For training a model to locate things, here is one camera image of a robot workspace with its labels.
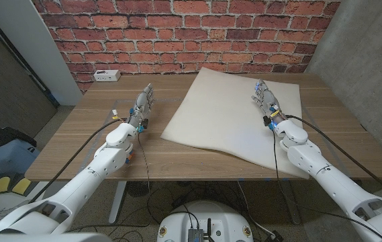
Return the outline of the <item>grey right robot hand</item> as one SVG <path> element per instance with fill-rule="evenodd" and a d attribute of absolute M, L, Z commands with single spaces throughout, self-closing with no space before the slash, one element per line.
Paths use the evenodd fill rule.
<path fill-rule="evenodd" d="M 263 112 L 264 125 L 274 130 L 287 117 L 282 112 L 277 98 L 262 79 L 258 80 L 254 90 L 255 95 L 251 98 Z"/>

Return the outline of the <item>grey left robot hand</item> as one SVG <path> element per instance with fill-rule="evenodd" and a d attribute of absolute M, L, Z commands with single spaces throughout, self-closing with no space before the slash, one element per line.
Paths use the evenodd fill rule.
<path fill-rule="evenodd" d="M 147 129 L 153 104 L 153 86 L 149 83 L 142 92 L 138 94 L 134 107 L 130 110 L 130 117 L 128 119 L 128 124 L 134 126 L 138 133 Z"/>

